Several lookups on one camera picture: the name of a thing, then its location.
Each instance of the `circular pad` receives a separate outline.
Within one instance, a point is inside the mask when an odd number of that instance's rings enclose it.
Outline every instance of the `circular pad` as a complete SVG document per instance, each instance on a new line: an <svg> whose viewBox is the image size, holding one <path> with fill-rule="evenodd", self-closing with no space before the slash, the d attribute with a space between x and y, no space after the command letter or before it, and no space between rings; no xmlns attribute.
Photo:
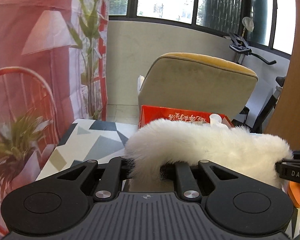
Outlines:
<svg viewBox="0 0 300 240"><path fill-rule="evenodd" d="M41 236L73 227L88 209L88 199L79 184L46 178L8 194L2 202L1 214L9 231Z"/></svg>
<svg viewBox="0 0 300 240"><path fill-rule="evenodd" d="M61 205L61 198L50 192L39 192L27 197L24 206L32 213L45 214L56 210Z"/></svg>
<svg viewBox="0 0 300 240"><path fill-rule="evenodd" d="M265 236L288 225L293 204L280 189L246 177L217 184L205 209L222 228L245 236Z"/></svg>
<svg viewBox="0 0 300 240"><path fill-rule="evenodd" d="M257 214L266 211L270 205L270 199L257 192L244 192L234 197L235 207L243 212Z"/></svg>

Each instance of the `grooved black surface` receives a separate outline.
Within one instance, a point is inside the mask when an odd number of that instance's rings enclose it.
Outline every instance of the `grooved black surface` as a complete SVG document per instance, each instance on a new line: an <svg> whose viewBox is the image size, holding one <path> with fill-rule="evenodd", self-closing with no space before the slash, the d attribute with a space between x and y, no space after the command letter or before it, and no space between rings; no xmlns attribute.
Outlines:
<svg viewBox="0 0 300 240"><path fill-rule="evenodd" d="M174 193L121 192L110 202L96 203L88 216L72 229L46 237L14 232L5 240L243 240L213 224L197 203L178 200ZM283 233L258 238L288 239Z"/></svg>

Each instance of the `printed curtain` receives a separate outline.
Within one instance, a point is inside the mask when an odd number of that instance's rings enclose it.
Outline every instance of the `printed curtain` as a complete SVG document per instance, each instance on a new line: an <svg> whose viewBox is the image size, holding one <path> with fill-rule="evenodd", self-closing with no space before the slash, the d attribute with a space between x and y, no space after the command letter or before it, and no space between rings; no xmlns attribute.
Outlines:
<svg viewBox="0 0 300 240"><path fill-rule="evenodd" d="M0 0L0 205L36 180L75 119L105 120L108 10L109 0Z"/></svg>

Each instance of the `white fur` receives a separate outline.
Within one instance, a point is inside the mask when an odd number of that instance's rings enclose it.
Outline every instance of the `white fur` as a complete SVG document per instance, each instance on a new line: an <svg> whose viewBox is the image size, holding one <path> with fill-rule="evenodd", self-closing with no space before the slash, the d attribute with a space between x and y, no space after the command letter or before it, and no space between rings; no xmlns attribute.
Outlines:
<svg viewBox="0 0 300 240"><path fill-rule="evenodd" d="M202 159L281 188L283 180L274 165L292 158L289 145L278 136L254 135L240 127L224 129L164 119L131 136L125 154L135 161L130 191L139 192L172 190L171 182L160 179L160 167L177 161L195 165Z"/></svg>

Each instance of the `geometric patterned cloth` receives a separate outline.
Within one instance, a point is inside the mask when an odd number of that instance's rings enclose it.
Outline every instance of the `geometric patterned cloth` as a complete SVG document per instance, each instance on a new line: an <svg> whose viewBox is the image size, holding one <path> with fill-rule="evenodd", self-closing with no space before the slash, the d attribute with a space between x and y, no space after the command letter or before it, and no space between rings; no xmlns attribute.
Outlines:
<svg viewBox="0 0 300 240"><path fill-rule="evenodd" d="M90 159L108 163L124 155L124 145L137 130L138 126L133 124L77 119L61 138L37 180Z"/></svg>

